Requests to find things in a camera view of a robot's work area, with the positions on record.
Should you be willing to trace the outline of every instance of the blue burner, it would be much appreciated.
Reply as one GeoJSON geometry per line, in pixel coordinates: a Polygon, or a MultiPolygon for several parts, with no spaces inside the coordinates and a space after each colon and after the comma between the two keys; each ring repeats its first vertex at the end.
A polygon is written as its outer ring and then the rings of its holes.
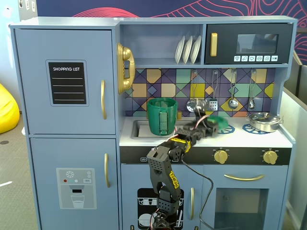
{"type": "Polygon", "coordinates": [[[235,131],[235,128],[233,126],[228,125],[227,128],[223,130],[219,130],[218,134],[229,134],[229,133],[233,133],[234,131],[235,131]]]}
{"type": "Polygon", "coordinates": [[[242,129],[248,133],[253,133],[253,134],[260,134],[260,135],[268,134],[268,132],[260,131],[260,130],[253,128],[252,126],[250,126],[250,124],[243,125],[242,129]]]}

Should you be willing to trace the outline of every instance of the yellow bean bag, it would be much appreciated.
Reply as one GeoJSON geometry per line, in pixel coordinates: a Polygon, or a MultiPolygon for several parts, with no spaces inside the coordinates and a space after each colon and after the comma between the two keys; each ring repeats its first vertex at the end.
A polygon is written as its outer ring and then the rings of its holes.
{"type": "Polygon", "coordinates": [[[0,133],[16,127],[19,121],[19,108],[13,96],[0,84],[0,133]]]}

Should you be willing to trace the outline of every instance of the pot lid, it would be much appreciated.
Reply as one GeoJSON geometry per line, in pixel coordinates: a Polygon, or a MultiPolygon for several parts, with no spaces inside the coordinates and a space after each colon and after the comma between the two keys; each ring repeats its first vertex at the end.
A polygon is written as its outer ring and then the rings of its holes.
{"type": "Polygon", "coordinates": [[[269,113],[254,113],[249,115],[249,118],[257,123],[276,124],[280,122],[278,116],[269,113]]]}

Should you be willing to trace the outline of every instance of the colorful tile backsplash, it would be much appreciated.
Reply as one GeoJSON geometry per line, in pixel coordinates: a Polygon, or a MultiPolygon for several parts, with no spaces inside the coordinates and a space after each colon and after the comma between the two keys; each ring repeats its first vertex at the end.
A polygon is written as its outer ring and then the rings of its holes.
{"type": "Polygon", "coordinates": [[[183,116],[194,116],[187,110],[190,98],[215,98],[218,111],[207,114],[244,117],[253,112],[269,112],[274,88],[275,69],[256,69],[257,77],[252,76],[255,108],[248,108],[250,94],[249,82],[251,69],[237,69],[236,86],[231,69],[217,69],[212,79],[213,69],[137,69],[132,88],[123,93],[126,116],[146,116],[147,102],[156,97],[170,97],[178,102],[178,110],[183,116]],[[228,106],[232,88],[234,97],[239,101],[237,109],[228,106]]]}

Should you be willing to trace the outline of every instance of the hanging utensil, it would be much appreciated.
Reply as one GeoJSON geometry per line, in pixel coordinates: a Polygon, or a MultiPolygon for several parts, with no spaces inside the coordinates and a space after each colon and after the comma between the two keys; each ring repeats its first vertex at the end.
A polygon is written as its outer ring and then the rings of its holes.
{"type": "Polygon", "coordinates": [[[255,85],[256,85],[256,80],[257,80],[257,71],[255,69],[252,69],[250,81],[249,81],[249,102],[248,102],[248,108],[249,109],[255,108],[255,102],[254,102],[255,97],[253,97],[253,90],[254,90],[255,85]],[[253,86],[251,86],[251,79],[252,79],[253,74],[255,75],[255,80],[254,80],[253,86]]]}
{"type": "Polygon", "coordinates": [[[230,88],[231,88],[231,98],[228,101],[228,106],[231,109],[237,109],[239,102],[237,101],[236,98],[234,98],[234,94],[235,94],[235,88],[236,88],[236,69],[232,69],[231,70],[231,82],[230,82],[230,88]],[[232,80],[233,80],[233,76],[235,75],[235,85],[233,86],[232,84],[232,80]]]}
{"type": "Polygon", "coordinates": [[[209,100],[209,108],[212,110],[212,111],[217,111],[219,105],[218,105],[218,102],[217,102],[217,99],[215,98],[215,91],[217,89],[217,85],[218,85],[218,71],[217,69],[213,69],[212,70],[212,88],[213,88],[213,98],[209,100]],[[214,79],[214,75],[216,75],[216,85],[215,85],[215,88],[213,88],[213,79],[214,79]]]}
{"type": "Polygon", "coordinates": [[[192,96],[192,99],[188,100],[187,102],[187,109],[190,111],[190,112],[194,112],[195,111],[195,108],[196,108],[196,99],[195,99],[195,91],[196,91],[196,88],[197,88],[197,84],[198,84],[198,79],[197,79],[197,71],[196,70],[192,70],[191,72],[191,78],[192,79],[195,79],[193,78],[193,76],[196,76],[196,86],[194,87],[194,84],[191,83],[191,87],[193,89],[193,96],[192,96]]]}

